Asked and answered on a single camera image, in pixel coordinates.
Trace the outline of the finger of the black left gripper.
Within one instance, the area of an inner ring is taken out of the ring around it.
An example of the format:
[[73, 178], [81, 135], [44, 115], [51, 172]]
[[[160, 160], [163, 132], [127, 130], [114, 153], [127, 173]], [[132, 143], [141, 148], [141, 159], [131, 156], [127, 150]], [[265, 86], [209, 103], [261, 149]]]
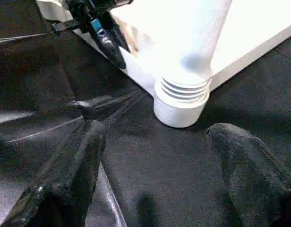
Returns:
[[88, 22], [88, 31], [99, 50], [117, 68], [125, 69], [126, 62], [120, 48], [130, 52], [120, 26], [114, 19], [93, 19]]

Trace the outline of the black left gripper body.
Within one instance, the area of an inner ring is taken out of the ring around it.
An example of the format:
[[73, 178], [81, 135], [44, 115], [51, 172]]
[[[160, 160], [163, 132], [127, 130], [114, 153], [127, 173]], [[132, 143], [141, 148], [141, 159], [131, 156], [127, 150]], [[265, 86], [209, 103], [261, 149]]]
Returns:
[[78, 28], [86, 33], [90, 31], [92, 22], [95, 20], [98, 20], [100, 24], [94, 28], [95, 31], [100, 28], [111, 30], [116, 26], [116, 23], [110, 11], [132, 2], [131, 0], [67, 0], [66, 4], [73, 18], [52, 24], [52, 30], [56, 35]]

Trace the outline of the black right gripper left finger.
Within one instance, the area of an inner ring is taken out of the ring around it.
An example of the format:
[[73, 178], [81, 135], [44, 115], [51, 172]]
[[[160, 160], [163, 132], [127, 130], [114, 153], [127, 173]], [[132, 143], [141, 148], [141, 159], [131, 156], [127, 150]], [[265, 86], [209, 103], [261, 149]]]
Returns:
[[59, 141], [3, 227], [83, 227], [96, 189], [106, 130], [88, 120]]

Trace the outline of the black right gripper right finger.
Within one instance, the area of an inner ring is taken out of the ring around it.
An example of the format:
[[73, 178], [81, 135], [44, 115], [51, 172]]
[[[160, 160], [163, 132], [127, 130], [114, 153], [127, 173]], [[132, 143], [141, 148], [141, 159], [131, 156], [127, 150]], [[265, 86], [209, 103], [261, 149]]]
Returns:
[[216, 123], [206, 130], [224, 186], [245, 227], [291, 227], [291, 171], [247, 130]]

